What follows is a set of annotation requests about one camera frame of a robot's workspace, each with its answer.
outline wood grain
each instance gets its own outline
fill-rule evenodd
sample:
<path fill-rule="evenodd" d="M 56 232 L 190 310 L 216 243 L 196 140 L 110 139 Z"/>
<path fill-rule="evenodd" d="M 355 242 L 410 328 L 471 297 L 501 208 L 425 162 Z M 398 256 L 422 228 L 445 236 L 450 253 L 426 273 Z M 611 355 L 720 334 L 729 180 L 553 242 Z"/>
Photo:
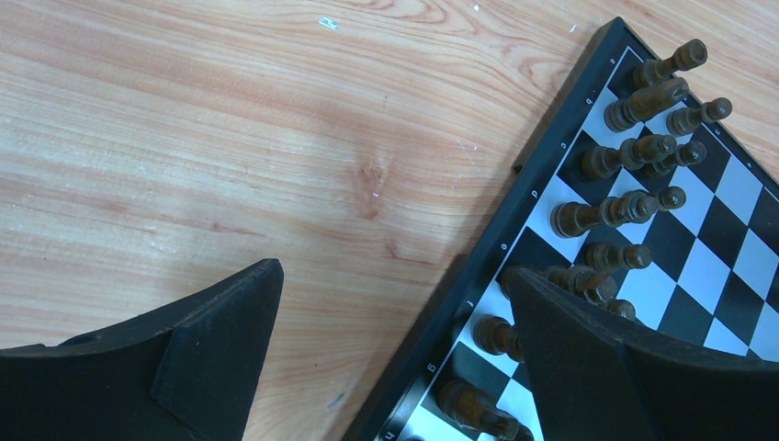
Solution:
<path fill-rule="evenodd" d="M 0 0 L 0 347 L 277 257 L 245 439 L 338 439 L 614 15 L 659 53 L 704 40 L 685 77 L 779 175 L 779 4 L 474 5 Z"/>

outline black border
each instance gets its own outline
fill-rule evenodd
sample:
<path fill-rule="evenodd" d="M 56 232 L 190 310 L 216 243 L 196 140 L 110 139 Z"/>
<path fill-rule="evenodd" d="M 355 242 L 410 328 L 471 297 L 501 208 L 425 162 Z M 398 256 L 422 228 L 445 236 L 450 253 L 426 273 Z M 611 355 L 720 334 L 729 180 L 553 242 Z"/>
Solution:
<path fill-rule="evenodd" d="M 524 224 L 517 220 L 527 218 L 536 204 L 537 196 L 544 190 L 536 186 L 538 183 L 547 183 L 554 175 L 565 153 L 566 146 L 561 144 L 570 146 L 589 113 L 581 103 L 587 99 L 594 101 L 603 89 L 598 87 L 596 91 L 588 90 L 589 85 L 603 83 L 605 86 L 610 72 L 604 73 L 602 66 L 614 57 L 618 47 L 626 45 L 644 60 L 658 58 L 621 17 L 616 17 L 595 32 L 514 163 L 514 170 L 519 175 L 501 206 L 471 253 L 458 256 L 447 269 L 355 420 L 346 430 L 342 438 L 344 441 L 391 441 L 400 435 L 411 412 L 421 400 L 426 385 L 432 381 L 435 370 L 443 364 L 461 326 L 469 317 L 470 308 L 479 301 L 506 254 L 511 251 L 510 246 Z M 578 85 L 588 85 L 588 88 L 577 88 Z M 691 107 L 700 106 L 700 100 L 692 94 L 685 103 Z M 716 137 L 739 160 L 751 164 L 750 170 L 763 185 L 779 196 L 776 182 L 729 131 L 719 123 L 711 124 L 709 128 L 713 133 L 719 130 L 720 134 Z"/>

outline checkered surface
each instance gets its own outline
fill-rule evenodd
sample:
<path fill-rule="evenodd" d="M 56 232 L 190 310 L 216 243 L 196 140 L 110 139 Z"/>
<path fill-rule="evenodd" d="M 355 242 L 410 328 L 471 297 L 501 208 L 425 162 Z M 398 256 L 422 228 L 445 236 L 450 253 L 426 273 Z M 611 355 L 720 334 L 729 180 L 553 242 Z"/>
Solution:
<path fill-rule="evenodd" d="M 666 116 L 685 106 L 680 103 L 631 130 L 610 131 L 604 123 L 604 110 L 633 91 L 620 78 L 640 62 L 626 49 L 504 265 L 538 269 L 570 266 L 583 263 L 591 243 L 644 243 L 654 257 L 651 266 L 615 274 L 620 287 L 617 297 L 630 300 L 643 323 L 695 345 L 779 361 L 779 228 L 773 225 L 779 222 L 779 201 L 750 171 L 751 164 L 734 156 L 717 133 L 701 127 L 693 135 L 677 138 L 680 144 L 696 140 L 706 146 L 706 159 L 699 165 L 677 167 L 655 179 L 624 169 L 602 180 L 581 175 L 581 155 L 587 149 L 596 145 L 619 148 L 627 138 L 668 134 Z M 659 212 L 647 223 L 596 228 L 569 239 L 558 237 L 550 228 L 550 214 L 558 204 L 577 201 L 596 205 L 608 196 L 667 186 L 683 188 L 687 203 L 681 209 Z M 460 429 L 441 414 L 435 393 L 452 378 L 466 379 L 487 391 L 498 400 L 499 408 L 527 425 L 536 439 L 543 439 L 524 365 L 508 356 L 485 354 L 473 342 L 473 325 L 485 315 L 513 321 L 509 301 L 494 281 L 413 411 L 400 440 L 493 439 Z"/>

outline chessboard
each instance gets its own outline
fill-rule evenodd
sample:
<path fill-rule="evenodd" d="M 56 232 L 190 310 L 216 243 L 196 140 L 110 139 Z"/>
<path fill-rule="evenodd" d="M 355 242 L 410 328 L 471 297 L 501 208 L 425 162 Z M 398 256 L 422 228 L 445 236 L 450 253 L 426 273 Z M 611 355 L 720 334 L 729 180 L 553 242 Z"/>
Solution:
<path fill-rule="evenodd" d="M 655 118 L 610 130 L 606 108 L 638 90 L 633 72 L 646 60 L 658 57 L 619 17 L 593 36 L 514 166 L 516 181 L 488 228 L 449 268 L 345 440 L 496 439 L 461 427 L 441 411 L 436 397 L 451 379 L 486 392 L 498 409 L 543 439 L 524 363 L 481 350 L 474 327 L 489 316 L 514 322 L 496 281 L 504 267 L 543 271 L 583 264 L 593 243 L 651 250 L 649 266 L 612 274 L 616 297 L 629 300 L 649 328 L 738 356 L 779 361 L 779 229 L 773 225 L 779 221 L 779 186 L 719 121 L 676 137 L 679 145 L 703 143 L 706 158 L 699 164 L 676 166 L 660 177 L 625 167 L 602 179 L 582 173 L 588 150 L 667 135 L 670 112 L 703 105 L 690 84 L 689 96 Z M 686 202 L 657 211 L 649 221 L 595 227 L 570 238 L 551 228 L 551 213 L 560 204 L 597 206 L 634 190 L 653 194 L 667 187 L 683 189 Z"/>

